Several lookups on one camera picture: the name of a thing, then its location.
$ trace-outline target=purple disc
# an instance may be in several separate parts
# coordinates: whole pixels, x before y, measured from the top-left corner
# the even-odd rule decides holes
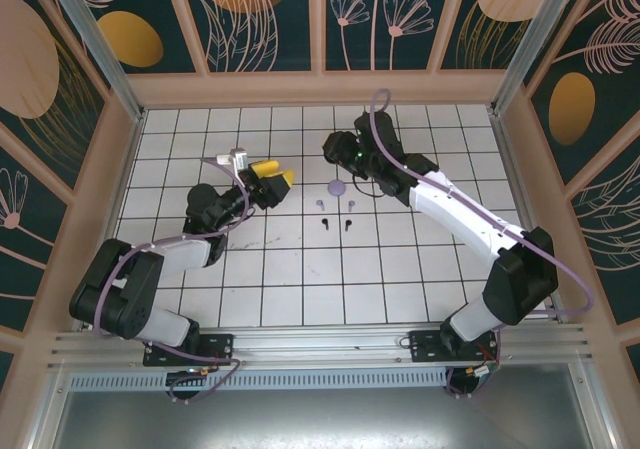
[[[340,197],[345,192],[347,192],[347,186],[345,186],[344,182],[342,182],[340,179],[334,179],[327,186],[327,190],[332,196]]]

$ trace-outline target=ventilation grille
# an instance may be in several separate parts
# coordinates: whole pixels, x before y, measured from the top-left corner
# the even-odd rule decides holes
[[[176,390],[209,388],[222,374],[210,374],[204,381],[187,381]],[[93,373],[76,374],[70,392],[144,392],[166,391],[167,373]],[[274,389],[357,389],[380,387],[444,386],[444,368],[351,369],[313,371],[246,371],[236,373],[219,390]]]

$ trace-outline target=cable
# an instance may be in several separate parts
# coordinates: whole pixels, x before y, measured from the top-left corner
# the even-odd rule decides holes
[[[353,185],[356,188],[356,191],[358,191],[360,194],[364,194],[365,196],[373,197],[374,199],[378,199],[380,197],[384,197],[384,194],[380,194],[380,195],[369,194],[368,192],[364,192],[362,189],[360,189],[358,187],[358,183],[356,182],[356,175],[355,174],[351,174],[351,180],[353,181]]]
[[[231,171],[229,171],[228,169],[226,169],[225,167],[222,167],[220,164],[218,164],[218,162],[215,160],[215,158],[204,158],[202,159],[203,162],[206,162],[208,164],[211,164],[215,167],[217,167],[218,169],[220,169],[222,172],[224,172],[226,175],[228,175],[229,177],[231,177],[236,184],[238,185],[238,187],[240,188],[240,192],[242,193],[242,198],[244,200],[244,207],[242,209],[242,215],[240,216],[240,219],[238,219],[237,222],[235,222],[234,224],[225,227],[224,229],[221,229],[219,231],[216,232],[212,232],[209,234],[182,234],[180,236],[175,236],[175,237],[168,237],[165,239],[159,239],[157,241],[151,242],[151,243],[147,243],[147,244],[142,244],[140,246],[136,246],[134,248],[132,248],[129,252],[127,252],[124,256],[122,256],[122,258],[118,261],[118,263],[115,265],[115,267],[113,268],[113,270],[111,271],[111,273],[109,274],[109,277],[107,278],[107,281],[105,282],[103,288],[102,288],[102,292],[100,293],[100,297],[98,298],[98,303],[96,304],[96,311],[95,314],[93,316],[93,332],[96,333],[99,336],[103,336],[105,334],[108,334],[104,331],[102,331],[102,329],[100,328],[100,320],[102,318],[102,310],[104,308],[104,303],[105,300],[107,299],[107,294],[109,293],[109,291],[111,290],[111,287],[114,283],[114,281],[116,280],[118,274],[120,273],[120,271],[122,270],[122,268],[124,267],[124,265],[127,263],[127,261],[129,259],[131,259],[135,254],[137,254],[138,252],[144,251],[146,249],[153,249],[156,248],[158,246],[163,246],[165,244],[170,244],[173,242],[180,242],[180,241],[188,241],[188,240],[203,240],[203,239],[209,239],[211,237],[218,237],[218,236],[222,236],[232,230],[234,230],[236,227],[238,227],[240,224],[242,224],[244,222],[244,220],[247,218],[247,213],[249,211],[249,206],[250,206],[250,202],[249,202],[249,194],[247,193],[247,190],[244,187],[244,184],[242,183],[242,181],[240,181],[240,179],[233,174]],[[173,398],[173,402],[178,402],[180,401],[182,404],[188,404],[189,401],[195,402],[201,399],[204,399],[205,397],[211,395],[213,392],[216,391],[216,389],[218,389],[221,385],[223,385],[239,368],[240,365],[242,364],[242,362],[239,359],[221,359],[221,358],[217,358],[217,357],[202,357],[202,356],[195,356],[193,354],[188,354],[186,352],[182,352],[174,347],[170,347],[164,344],[156,344],[153,341],[143,341],[146,342],[148,344],[155,344],[157,347],[161,348],[164,351],[170,352],[172,354],[175,354],[176,356],[182,357],[184,359],[188,359],[191,361],[196,361],[196,362],[205,362],[209,365],[212,364],[228,364],[229,362],[233,362],[235,363],[235,366],[233,367],[233,369],[231,369],[227,374],[225,374],[224,377],[222,377],[220,379],[220,381],[218,381],[212,388],[207,389],[206,391],[201,391],[198,394],[196,394],[195,396],[193,396],[192,398],[188,399],[188,400],[181,400],[178,399],[177,397],[175,397],[174,393],[173,393],[173,389],[176,387],[177,384],[180,384],[181,382],[185,382],[187,380],[193,380],[196,378],[201,378],[201,377],[205,377],[205,376],[187,376],[187,377],[183,377],[181,379],[176,380],[171,387],[169,388],[169,394],[171,395],[171,397]]]
[[[574,271],[572,271],[564,263],[562,263],[561,261],[556,259],[551,254],[546,253],[545,251],[543,251],[542,249],[537,247],[535,244],[532,244],[531,242],[527,241],[522,236],[513,233],[512,231],[507,229],[506,226],[503,226],[499,222],[493,220],[491,217],[489,217],[484,212],[478,210],[473,204],[468,202],[457,191],[450,191],[448,187],[446,187],[446,186],[444,186],[442,184],[439,184],[436,181],[429,180],[426,177],[424,177],[422,174],[418,174],[417,172],[412,171],[408,167],[402,165],[398,160],[396,160],[391,155],[391,153],[387,150],[386,147],[384,147],[384,144],[380,140],[380,136],[378,135],[378,128],[376,126],[376,119],[375,119],[376,104],[378,103],[378,99],[380,98],[381,95],[385,96],[385,101],[384,101],[384,103],[382,105],[382,108],[380,109],[381,111],[384,111],[389,106],[389,103],[391,102],[391,92],[388,89],[379,89],[379,90],[377,90],[375,92],[375,94],[373,95],[373,98],[371,99],[371,107],[370,107],[370,110],[369,110],[369,121],[370,121],[370,124],[371,124],[371,132],[373,133],[373,138],[375,139],[376,144],[378,145],[378,149],[380,149],[382,154],[384,154],[384,156],[389,160],[389,162],[391,162],[391,164],[393,164],[394,166],[396,166],[398,169],[400,169],[401,171],[405,172],[406,174],[410,175],[411,177],[414,177],[417,180],[419,180],[421,182],[424,182],[425,184],[429,184],[430,186],[433,186],[436,189],[442,191],[443,193],[449,195],[450,197],[452,197],[456,201],[460,202],[467,209],[470,209],[471,211],[473,211],[478,217],[480,217],[483,221],[485,221],[488,224],[490,224],[494,229],[496,229],[496,230],[500,231],[501,233],[505,234],[507,237],[512,238],[514,241],[518,242],[522,246],[526,247],[530,251],[534,252],[538,256],[542,257],[546,261],[548,261],[551,264],[553,264],[556,267],[558,267],[560,270],[562,270],[564,273],[566,273],[569,277],[571,277],[571,279],[573,279],[582,288],[582,290],[584,291],[585,295],[587,296],[587,303],[585,304],[584,307],[582,307],[580,309],[533,310],[533,311],[531,311],[531,314],[549,314],[549,315],[556,315],[556,316],[573,316],[573,315],[576,315],[576,314],[583,314],[585,312],[590,311],[591,308],[594,305],[593,293],[592,293],[591,289],[589,288],[587,283],[584,282],[580,278],[580,276],[578,276]]]

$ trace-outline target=mounting plate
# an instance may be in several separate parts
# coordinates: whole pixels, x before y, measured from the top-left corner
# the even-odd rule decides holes
[[[200,336],[198,348],[195,353],[200,357],[217,357],[229,359],[233,356],[233,334],[204,334]],[[231,363],[221,363],[219,366],[228,366]],[[202,366],[202,362],[192,361],[175,354],[171,354],[157,346],[145,345],[142,365],[145,367],[176,367],[176,366]]]
[[[440,341],[440,330],[412,331],[409,333],[409,350],[413,362],[452,362],[484,360],[483,352],[476,343],[482,344],[493,357],[497,357],[496,336],[489,331],[480,336],[475,342],[462,348],[458,356],[454,356]]]

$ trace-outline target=gray floor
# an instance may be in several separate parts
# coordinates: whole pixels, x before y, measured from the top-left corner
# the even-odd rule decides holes
[[[57,449],[589,448],[563,366],[506,367],[473,399],[442,388],[229,391],[192,406],[164,394],[78,393]]]

